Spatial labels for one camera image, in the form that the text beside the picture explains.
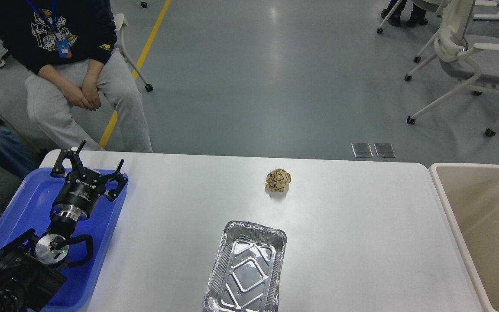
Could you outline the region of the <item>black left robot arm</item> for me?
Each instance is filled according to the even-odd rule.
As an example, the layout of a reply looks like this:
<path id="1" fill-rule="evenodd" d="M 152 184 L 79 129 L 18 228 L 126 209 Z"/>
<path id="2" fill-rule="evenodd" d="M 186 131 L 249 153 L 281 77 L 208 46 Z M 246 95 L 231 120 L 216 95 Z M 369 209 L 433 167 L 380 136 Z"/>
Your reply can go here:
<path id="1" fill-rule="evenodd" d="M 0 219 L 0 312 L 75 312 L 95 287 L 126 197 L 121 171 L 82 148 L 31 172 Z"/>

